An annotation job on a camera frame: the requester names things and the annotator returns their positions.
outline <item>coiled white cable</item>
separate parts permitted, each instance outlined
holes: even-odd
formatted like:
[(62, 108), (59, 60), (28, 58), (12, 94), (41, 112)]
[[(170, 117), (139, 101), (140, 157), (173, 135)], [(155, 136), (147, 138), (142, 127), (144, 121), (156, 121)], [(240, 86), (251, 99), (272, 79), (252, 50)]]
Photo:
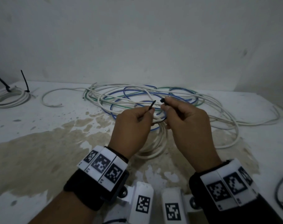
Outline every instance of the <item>coiled white cable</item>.
[[(189, 92), (186, 92), (189, 90), (185, 88), (179, 88), (180, 91), (178, 92), (178, 91), (173, 91), (173, 90), (165, 91), (159, 88), (157, 89), (153, 86), (146, 86), (146, 85), (94, 83), (89, 88), (61, 88), (61, 89), (83, 91), (84, 99), (91, 101), (92, 103), (101, 107), (104, 111), (112, 115), (118, 115), (124, 109), (134, 108), (136, 105), (149, 105), (149, 101), (133, 101), (131, 99), (126, 98), (124, 95), (122, 96), (114, 95), (115, 92), (120, 92), (124, 88), (126, 88), (126, 90), (136, 91), (132, 93), (133, 96), (134, 96), (134, 93), (142, 92), (144, 95), (147, 95), (149, 97), (149, 101), (157, 100), (153, 98), (152, 94), (158, 94), (161, 97), (165, 97), (166, 95), (168, 95), (168, 96), (174, 96), (177, 99), (179, 98), (181, 100), (198, 99), (200, 102), (206, 103), (207, 105), (211, 106), (212, 108), (220, 112), (220, 116), (209, 115), (210, 121), (211, 121), (211, 127), (223, 129), (223, 130), (235, 129), (236, 131), (236, 138), (232, 143), (229, 143), (227, 145), (222, 145), (222, 146), (215, 146), (217, 149), (228, 148), (237, 143), (237, 141), (240, 138), (239, 126), (257, 126), (257, 125), (275, 124), (281, 117), (276, 107), (274, 107), (274, 114), (276, 115), (276, 117), (273, 119), (265, 120), (265, 121), (261, 121), (257, 123), (240, 121), (240, 120), (237, 120), (228, 110), (226, 110), (222, 106), (221, 102), (215, 99), (214, 97), (206, 95), (206, 94), (200, 94), (200, 93), (189, 93)], [(42, 96), (43, 105), (46, 105), (49, 107), (62, 107), (62, 104), (48, 105), (44, 103), (43, 98), (45, 97), (46, 94), (52, 91), (55, 91), (55, 90), (51, 90)], [(114, 110), (112, 106), (110, 107), (110, 105), (115, 105), (118, 108), (121, 108), (123, 110), (120, 110), (120, 109)], [(155, 107), (156, 109), (160, 109), (160, 105), (161, 105), (161, 102), (157, 100), (157, 102), (154, 104), (153, 107)], [(158, 123), (160, 126), (158, 136), (151, 145), (149, 145), (148, 147), (142, 148), (140, 152), (136, 154), (137, 157), (141, 159), (150, 159), (150, 158), (153, 158), (159, 155), (165, 148), (166, 140), (163, 139), (163, 137), (164, 136), (167, 137), (167, 130), (165, 129), (165, 124), (162, 123), (162, 121), (164, 120), (164, 116), (165, 116), (164, 113), (160, 111), (158, 113), (155, 112), (153, 123)], [(231, 126), (228, 126), (228, 127), (216, 126), (213, 123), (214, 121), (223, 122)], [(153, 152), (153, 151), (155, 151), (154, 154), (145, 155), (148, 152)]]
[(31, 94), (19, 87), (10, 88), (11, 92), (0, 91), (0, 108), (11, 108), (24, 104), (31, 98)]

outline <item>qr code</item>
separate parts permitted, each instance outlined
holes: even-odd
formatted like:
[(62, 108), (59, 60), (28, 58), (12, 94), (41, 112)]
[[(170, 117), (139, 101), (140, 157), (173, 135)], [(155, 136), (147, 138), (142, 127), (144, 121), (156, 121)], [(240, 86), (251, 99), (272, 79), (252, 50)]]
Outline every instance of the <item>qr code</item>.
[(94, 167), (97, 171), (100, 173), (103, 173), (103, 171), (106, 169), (106, 167), (110, 164), (110, 160), (100, 154), (92, 163), (92, 167)]
[(214, 182), (206, 186), (215, 202), (231, 197), (222, 181)]
[(247, 182), (247, 184), (252, 185), (253, 180), (252, 178), (249, 176), (249, 174), (246, 172), (246, 170), (243, 167), (240, 167), (238, 169), (239, 173), (241, 174), (241, 176), (244, 178), (244, 180)]
[(139, 195), (137, 199), (136, 211), (147, 213), (149, 212), (151, 198)]
[(223, 180), (234, 195), (247, 189), (246, 185), (236, 172), (224, 177)]
[(112, 183), (116, 183), (121, 173), (123, 173), (122, 169), (113, 163), (104, 176)]
[(92, 161), (92, 159), (95, 157), (95, 155), (97, 155), (98, 152), (97, 151), (94, 151), (92, 150), (87, 156), (86, 158), (84, 158), (84, 161), (87, 162), (87, 163), (90, 163)]
[(178, 203), (167, 203), (165, 204), (166, 218), (170, 221), (180, 221), (181, 215)]

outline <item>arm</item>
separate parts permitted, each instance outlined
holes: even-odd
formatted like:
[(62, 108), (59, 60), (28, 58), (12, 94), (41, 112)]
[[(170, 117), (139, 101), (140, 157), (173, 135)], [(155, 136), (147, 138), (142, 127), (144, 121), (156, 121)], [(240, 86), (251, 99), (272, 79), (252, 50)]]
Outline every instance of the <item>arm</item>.
[(221, 161), (214, 147), (209, 116), (204, 110), (189, 103), (170, 97), (165, 97), (165, 101), (168, 105), (163, 104), (161, 108), (167, 113), (167, 128), (172, 129), (178, 149), (196, 170), (196, 174), (190, 178), (189, 186), (209, 223), (249, 221), (283, 223), (261, 195), (242, 206), (224, 211), (218, 210), (204, 183), (200, 180), (201, 176), (226, 165)]
[[(149, 106), (125, 110), (117, 116), (109, 147), (130, 159), (146, 143), (151, 129), (154, 109)], [(76, 181), (83, 178), (73, 175)], [(95, 207), (101, 207), (99, 198), (93, 201)], [(30, 224), (90, 224), (96, 212), (85, 206), (73, 192), (62, 191), (50, 202)]]

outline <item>person's left hand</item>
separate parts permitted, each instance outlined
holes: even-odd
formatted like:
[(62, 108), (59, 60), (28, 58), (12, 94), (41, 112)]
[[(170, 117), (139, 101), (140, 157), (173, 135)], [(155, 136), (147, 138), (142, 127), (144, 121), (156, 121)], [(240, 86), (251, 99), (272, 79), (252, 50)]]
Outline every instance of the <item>person's left hand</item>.
[(150, 106), (127, 109), (117, 115), (108, 147), (130, 159), (146, 143), (153, 120)]

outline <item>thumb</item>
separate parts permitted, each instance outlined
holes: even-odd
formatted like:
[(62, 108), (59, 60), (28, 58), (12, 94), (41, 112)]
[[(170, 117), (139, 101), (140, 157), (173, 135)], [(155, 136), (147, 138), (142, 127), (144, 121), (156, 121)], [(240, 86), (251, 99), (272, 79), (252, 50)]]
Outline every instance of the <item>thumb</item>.
[(153, 114), (154, 114), (154, 109), (150, 109), (144, 114), (143, 119), (139, 123), (143, 125), (143, 127), (150, 129), (153, 121)]
[(172, 129), (176, 128), (182, 122), (182, 120), (178, 116), (175, 109), (173, 109), (171, 106), (168, 106), (168, 105), (165, 105), (162, 108), (166, 112), (167, 122), (170, 125), (170, 127)]

